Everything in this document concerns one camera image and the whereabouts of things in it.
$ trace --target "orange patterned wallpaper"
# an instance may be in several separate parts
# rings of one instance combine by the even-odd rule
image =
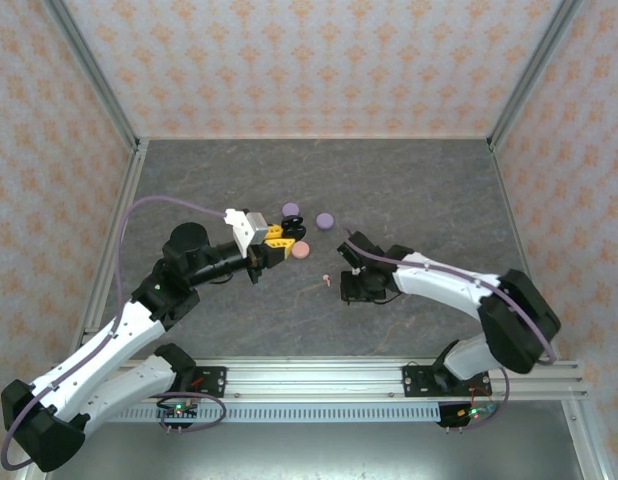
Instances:
[[[128,155],[43,2],[0,0],[0,391],[67,354]]]
[[[486,137],[559,0],[69,0],[136,133]]]
[[[526,253],[618,462],[618,0],[585,1],[498,153]]]

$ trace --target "wire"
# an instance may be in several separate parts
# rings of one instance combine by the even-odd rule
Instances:
[[[398,294],[394,295],[393,297],[391,297],[389,300],[385,300],[384,302],[378,302],[377,300],[374,300],[374,304],[375,305],[386,305],[388,303],[393,302],[396,298],[398,298],[400,295],[402,295],[402,292],[398,292]]]
[[[380,255],[374,255],[373,253],[369,253],[363,250],[362,248],[358,247],[351,240],[349,240],[349,238],[345,240],[345,243],[349,245],[356,253],[359,253],[363,257],[367,257],[377,262],[384,262],[384,263],[389,263],[392,265],[398,265],[398,266],[403,266],[403,267],[414,267],[414,268],[434,270],[437,272],[447,273],[449,275],[453,275],[455,277],[461,278],[468,282],[477,283],[480,286],[488,290],[491,290],[492,293],[495,293],[498,297],[500,297],[505,303],[507,303],[520,316],[520,318],[522,318],[522,320],[527,324],[529,329],[533,332],[533,334],[536,336],[536,338],[542,345],[542,348],[545,350],[545,352],[549,356],[549,360],[548,361],[538,360],[538,363],[542,365],[551,365],[557,360],[556,353],[554,352],[553,348],[551,347],[551,345],[549,344],[545,336],[542,334],[538,326],[535,323],[533,323],[533,320],[531,320],[529,315],[527,315],[527,312],[525,312],[520,307],[520,305],[518,305],[509,295],[507,295],[505,292],[500,290],[498,287],[494,287],[490,283],[487,283],[479,278],[476,278],[472,275],[469,275],[467,273],[464,273],[452,267],[448,267],[445,265],[437,265],[434,263],[412,262],[408,260],[394,260],[393,258],[382,257]]]
[[[454,430],[456,432],[464,432],[465,430],[475,430],[476,428],[480,428],[480,427],[484,427],[485,425],[488,425],[489,423],[493,422],[496,418],[498,418],[502,414],[502,410],[505,408],[507,403],[509,403],[509,395],[511,394],[511,383],[509,382],[509,375],[507,375],[507,371],[504,368],[501,368],[500,371],[502,372],[502,376],[505,379],[505,395],[502,398],[502,402],[500,403],[496,411],[493,412],[491,415],[489,415],[482,422],[478,422],[473,425],[467,425],[466,427],[451,428],[450,430]]]
[[[46,395],[48,395],[51,391],[55,390],[62,382],[64,382],[67,378],[71,377],[74,373],[84,367],[87,363],[89,363],[94,357],[96,357],[114,338],[116,332],[118,331],[118,327],[120,326],[120,322],[122,321],[122,312],[125,307],[125,297],[123,287],[122,287],[122,265],[121,265],[121,256],[122,256],[122,239],[125,234],[125,229],[127,228],[127,222],[129,221],[129,216],[131,213],[138,207],[145,205],[151,202],[168,202],[174,203],[176,205],[181,205],[183,207],[191,208],[193,210],[197,210],[198,212],[206,213],[208,215],[225,218],[226,214],[224,212],[218,212],[216,210],[211,210],[205,207],[200,207],[194,203],[186,202],[184,200],[180,200],[178,198],[168,197],[166,195],[152,195],[149,197],[141,198],[131,205],[125,214],[122,216],[122,220],[120,221],[120,228],[118,229],[118,235],[116,238],[116,260],[115,260],[115,270],[114,274],[116,277],[116,291],[118,293],[118,308],[116,311],[116,316],[113,320],[113,325],[111,327],[110,334],[107,335],[102,342],[96,348],[94,348],[89,354],[87,354],[82,360],[76,363],[73,367],[68,369],[64,374],[59,376],[56,380],[52,381],[47,387],[45,387],[38,395],[25,405],[25,407],[18,413],[15,420],[9,427],[7,434],[5,435],[5,439],[2,442],[2,447],[0,448],[0,463],[2,464],[2,468],[8,471],[20,470],[28,465],[33,463],[33,459],[29,458],[24,462],[12,464],[9,462],[9,445],[11,444],[11,440],[13,439],[16,430],[22,424],[25,417],[29,414],[29,412],[33,409],[33,407],[40,402]]]
[[[348,233],[349,237],[351,236],[351,232],[349,230],[345,231]],[[444,265],[437,265],[437,264],[433,264],[433,263],[421,263],[421,262],[412,262],[412,261],[407,261],[407,260],[394,260],[392,258],[386,258],[386,257],[382,257],[380,255],[374,255],[373,253],[369,253],[365,250],[363,250],[362,248],[358,247],[356,244],[354,244],[351,240],[349,240],[349,238],[345,239],[345,243],[347,245],[349,245],[349,247],[351,247],[351,249],[362,255],[363,257],[367,257],[371,260],[375,260],[377,262],[384,262],[384,263],[389,263],[392,265],[398,265],[398,266],[404,266],[404,267],[414,267],[414,268],[420,268],[420,269],[425,269],[425,270],[433,270],[433,271],[437,271],[437,272],[442,272],[442,273],[447,273],[449,275],[453,275],[455,277],[461,278],[463,280],[466,280],[468,282],[472,282],[472,283],[477,283],[478,285],[487,288],[488,290],[490,290],[492,293],[496,294],[498,297],[500,297],[505,303],[507,303],[519,316],[520,318],[522,318],[522,320],[527,324],[527,326],[529,327],[529,329],[533,332],[533,334],[536,336],[536,338],[538,339],[538,341],[540,342],[540,344],[542,345],[542,348],[545,350],[545,352],[547,353],[549,360],[538,360],[538,363],[540,363],[541,365],[551,365],[552,363],[554,363],[557,360],[556,357],[556,352],[554,352],[553,348],[551,347],[551,345],[549,344],[549,341],[545,338],[545,336],[542,334],[542,332],[540,331],[540,329],[536,326],[535,323],[533,323],[533,320],[531,320],[531,318],[529,317],[529,315],[527,315],[527,312],[525,312],[520,305],[518,305],[509,295],[507,295],[505,292],[503,292],[502,290],[500,290],[497,287],[494,287],[493,285],[484,282],[483,280],[473,277],[467,273],[464,273],[460,270],[457,270],[455,268],[452,267],[447,267]],[[482,422],[476,424],[476,425],[468,425],[467,427],[464,427],[463,429],[455,429],[457,431],[462,431],[462,430],[473,430],[475,428],[479,428],[482,427],[490,422],[493,422],[496,418],[498,418],[500,416],[500,414],[502,413],[502,409],[505,407],[505,405],[507,405],[507,402],[509,401],[509,394],[510,394],[510,390],[511,390],[511,385],[509,382],[509,376],[507,375],[507,372],[505,371],[504,368],[501,368],[500,371],[502,371],[502,375],[504,376],[505,379],[505,396],[502,400],[502,403],[500,404],[500,406],[498,407],[498,409],[491,415],[489,416],[486,420],[483,420]]]
[[[173,395],[171,397],[164,397],[163,399],[158,400],[158,402],[156,402],[156,407],[162,408],[163,410],[173,410],[173,407],[171,405],[165,405],[165,402],[168,402],[170,400],[174,400],[176,398],[182,398],[182,397],[179,397],[177,395]]]
[[[233,278],[233,272],[229,273],[229,275],[227,276],[227,278],[225,278],[224,280],[217,280],[215,282],[209,282],[211,285],[224,285],[227,282],[230,282],[231,279]]]
[[[205,377],[198,377],[197,380],[194,380],[193,382],[191,382],[191,386],[192,387],[197,387],[198,385],[200,385],[202,383],[202,381],[205,379]]]
[[[476,397],[476,390],[478,390],[479,392],[484,393],[487,398],[489,398],[489,400],[491,401],[491,403],[495,403],[493,401],[493,398],[491,398],[491,394],[489,394],[489,392],[487,391],[486,388],[482,388],[480,385],[470,385],[469,388],[473,388],[473,392],[471,394],[471,404],[473,405],[473,400]]]
[[[203,399],[207,399],[207,400],[213,400],[214,402],[216,402],[220,408],[222,409],[222,413],[220,414],[220,416],[218,418],[216,418],[213,422],[208,422],[208,423],[202,423],[200,425],[196,425],[196,426],[191,426],[191,427],[187,427],[185,429],[179,429],[179,431],[181,433],[192,433],[192,432],[198,432],[200,430],[206,430],[208,428],[212,428],[215,427],[216,425],[218,425],[220,422],[222,422],[225,417],[227,416],[227,406],[223,403],[222,400],[220,400],[219,398],[214,397],[213,395],[208,395],[206,393],[198,393],[198,392],[169,392],[169,393],[159,393],[157,395],[153,395],[153,398],[173,398],[173,397],[185,397],[185,398],[203,398]],[[165,416],[167,415],[168,411],[165,410],[160,418],[160,426],[162,427],[163,430],[165,430],[166,432],[169,432],[170,428],[167,423],[165,422]]]

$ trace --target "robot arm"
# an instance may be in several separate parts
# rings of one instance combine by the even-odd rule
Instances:
[[[163,246],[163,258],[132,293],[119,322],[109,322],[62,364],[30,384],[14,380],[3,390],[5,428],[10,430],[18,423],[13,438],[42,471],[67,462],[88,435],[129,405],[174,384],[188,387],[191,379],[178,380],[188,372],[193,375],[195,362],[173,344],[159,347],[139,367],[107,379],[198,304],[195,287],[224,283],[241,270],[255,284],[262,270],[286,259],[293,243],[306,232],[301,217],[287,217],[280,226],[269,226],[259,213],[229,209],[225,221],[233,226],[235,240],[215,247],[209,244],[202,225],[176,227]],[[17,421],[25,409],[29,413]]]
[[[398,245],[384,252],[360,232],[351,235],[338,251],[353,267],[353,272],[341,274],[343,301],[377,302],[386,298],[386,290],[422,295],[481,323],[482,334],[452,343],[434,363],[436,382],[444,391],[451,392],[454,384],[501,366],[528,373],[539,360],[543,345],[502,296],[513,299],[547,341],[560,329],[555,313],[522,272],[509,270],[503,276],[469,272]]]

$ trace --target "purple cable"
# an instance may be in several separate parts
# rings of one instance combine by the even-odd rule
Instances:
[[[529,329],[536,336],[536,338],[542,345],[542,348],[545,350],[545,352],[549,356],[548,361],[538,360],[538,363],[542,365],[551,365],[552,363],[556,361],[556,353],[553,351],[553,348],[551,348],[551,345],[549,344],[545,336],[542,334],[540,329],[536,326],[535,323],[533,323],[533,320],[531,320],[529,315],[527,315],[527,313],[520,307],[520,305],[514,302],[513,299],[509,297],[509,295],[504,293],[498,287],[494,287],[493,285],[487,282],[483,282],[482,280],[472,277],[471,275],[467,275],[466,273],[458,271],[455,268],[446,267],[442,265],[435,265],[435,264],[424,264],[421,262],[411,262],[408,260],[394,260],[392,258],[381,257],[379,255],[374,255],[373,253],[366,252],[362,248],[358,247],[357,245],[354,245],[354,243],[348,238],[345,240],[345,243],[349,245],[355,252],[359,253],[360,255],[367,257],[371,260],[376,260],[377,262],[385,262],[385,263],[390,263],[392,265],[422,268],[425,270],[434,270],[437,272],[448,273],[450,275],[461,278],[463,280],[467,280],[468,282],[471,282],[471,283],[478,281],[480,286],[485,287],[488,290],[491,290],[491,292],[495,293],[505,303],[507,303],[520,316],[520,318],[522,318],[522,320],[527,324]]]
[[[203,423],[195,427],[188,427],[186,429],[180,430],[181,433],[199,432],[200,430],[206,430],[208,428],[215,427],[220,422],[222,422],[227,416],[227,406],[222,402],[222,400],[214,397],[213,395],[208,395],[206,393],[165,392],[165,393],[159,393],[158,395],[153,395],[153,398],[173,398],[173,397],[206,398],[208,400],[213,400],[214,402],[216,402],[222,409],[222,413],[220,414],[220,416],[216,418],[213,422]],[[163,428],[163,430],[166,430],[167,432],[169,432],[169,426],[165,423],[165,415],[167,414],[167,412],[168,410],[165,410],[165,412],[162,414],[162,417],[160,418],[160,426]]]
[[[377,262],[385,262],[385,263],[390,263],[392,265],[405,266],[405,267],[430,269],[430,270],[434,270],[438,272],[448,273],[450,275],[454,275],[456,277],[462,278],[463,280],[467,280],[469,282],[475,282],[476,280],[478,280],[481,286],[491,290],[493,293],[498,295],[502,300],[504,300],[511,308],[513,308],[514,311],[520,316],[520,318],[524,320],[527,326],[534,333],[534,335],[536,336],[536,338],[542,345],[542,348],[544,348],[545,352],[549,356],[548,361],[538,360],[538,363],[542,365],[551,365],[552,363],[556,361],[556,353],[553,351],[553,348],[551,348],[551,345],[549,344],[545,336],[542,334],[542,332],[538,329],[536,324],[533,323],[533,320],[529,318],[529,315],[527,315],[527,313],[516,302],[514,302],[511,297],[509,297],[509,295],[507,295],[500,289],[494,287],[493,285],[483,282],[480,279],[474,278],[471,275],[467,275],[464,272],[460,272],[454,268],[443,267],[441,265],[432,265],[432,264],[425,265],[424,263],[421,263],[421,262],[410,262],[407,260],[394,260],[392,258],[385,258],[379,255],[374,255],[373,253],[364,251],[362,248],[358,247],[357,245],[354,245],[354,243],[348,238],[345,240],[345,243],[349,245],[355,252],[359,253],[363,257],[367,257],[371,260],[376,260]],[[509,376],[507,375],[507,372],[505,371],[505,369],[501,368],[500,371],[502,371],[502,375],[504,376],[504,379],[505,379],[505,396],[502,399],[502,403],[500,404],[500,407],[498,407],[498,409],[493,413],[493,415],[491,415],[486,420],[476,425],[469,425],[467,427],[464,427],[462,430],[473,430],[475,428],[482,427],[485,424],[488,424],[489,422],[494,421],[502,413],[503,407],[507,405],[507,402],[509,401],[511,385],[509,383]]]
[[[129,209],[127,209],[127,211],[122,217],[122,220],[120,221],[120,229],[118,230],[118,235],[116,238],[116,260],[115,260],[116,263],[115,263],[114,272],[116,276],[116,290],[118,293],[118,309],[116,311],[116,316],[114,317],[114,322],[111,327],[111,331],[113,332],[113,334],[107,335],[102,340],[102,342],[100,342],[100,344],[91,351],[91,353],[89,353],[80,362],[78,362],[73,367],[71,367],[69,370],[67,370],[64,374],[58,377],[55,381],[51,382],[49,386],[43,389],[38,395],[32,398],[31,401],[27,405],[25,405],[25,407],[16,416],[13,424],[11,425],[11,427],[9,427],[9,430],[7,431],[7,435],[5,436],[4,441],[2,442],[2,448],[0,449],[0,463],[2,464],[2,468],[4,468],[5,470],[8,470],[8,471],[20,470],[21,468],[24,468],[33,463],[32,459],[28,459],[22,463],[13,465],[9,463],[8,454],[9,454],[9,445],[11,444],[11,440],[13,439],[13,436],[16,433],[16,430],[18,429],[18,427],[20,427],[20,424],[22,423],[24,418],[27,416],[27,414],[31,411],[31,409],[34,407],[34,405],[36,405],[43,397],[45,397],[49,392],[51,392],[56,387],[58,387],[58,385],[64,382],[67,378],[69,378],[71,375],[73,375],[78,370],[80,370],[82,367],[84,367],[87,363],[89,363],[96,355],[98,355],[102,351],[102,349],[107,346],[109,341],[113,338],[116,331],[118,330],[118,327],[120,326],[120,322],[122,321],[122,311],[124,310],[125,303],[126,303],[123,297],[124,292],[122,288],[122,267],[120,265],[121,264],[120,256],[121,256],[121,251],[122,251],[122,238],[124,237],[125,228],[127,227],[127,222],[129,221],[129,216],[131,215],[131,212],[133,212],[136,208],[140,207],[141,205],[144,205],[145,203],[150,203],[150,202],[175,203],[176,205],[188,207],[193,210],[197,210],[199,212],[213,215],[216,217],[224,218],[226,216],[224,212],[218,212],[216,210],[211,210],[208,208],[200,207],[194,203],[186,202],[184,200],[179,200],[173,197],[168,197],[166,195],[153,195],[153,196],[141,198],[140,200],[137,200],[136,202],[134,202],[133,205],[129,207]]]

